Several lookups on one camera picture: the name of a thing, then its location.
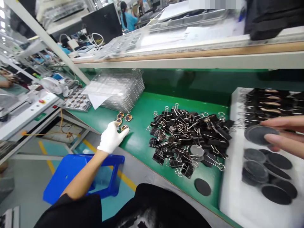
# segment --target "electric fan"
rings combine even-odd
[[[40,80],[40,84],[48,91],[55,94],[61,94],[64,97],[68,97],[73,90],[69,90],[69,88],[65,85],[64,79],[56,80],[54,78],[46,77]]]

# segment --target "black sleeve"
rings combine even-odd
[[[67,194],[47,209],[34,228],[101,227],[100,196],[91,194],[72,200]]]

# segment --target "gloved hand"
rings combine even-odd
[[[118,122],[113,121],[109,123],[108,128],[102,133],[100,145],[98,150],[102,150],[108,154],[112,154],[116,147],[122,142],[129,132],[129,128],[123,130],[121,133],[117,132]]]

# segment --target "blue stool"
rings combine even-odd
[[[54,204],[73,180],[73,178],[80,172],[80,170],[91,160],[94,155],[73,154],[65,156],[60,162],[56,172],[47,185],[43,193],[43,200]],[[119,190],[119,183],[116,181],[118,167],[124,163],[124,156],[109,155],[101,166],[113,166],[113,172],[110,184],[107,188],[94,192],[99,194],[100,198],[108,196],[117,196]],[[89,191],[95,189],[95,182],[92,183]]]

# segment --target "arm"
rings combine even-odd
[[[74,177],[61,195],[67,194],[71,199],[77,200],[87,194],[102,162],[113,153],[129,132],[129,129],[126,129],[119,134],[116,129],[117,124],[116,121],[109,123],[108,128],[101,135],[101,142],[96,154]]]
[[[100,168],[102,162],[109,154],[97,150],[96,154],[87,163],[87,165],[74,177],[71,183],[66,187],[61,195],[67,194],[71,199],[77,200],[84,197]]]
[[[294,130],[304,133],[304,116],[277,117],[261,123],[264,126],[278,130]],[[271,143],[272,151],[278,152],[281,149],[297,157],[304,159],[304,135],[280,131],[280,135],[266,134],[265,139]]]

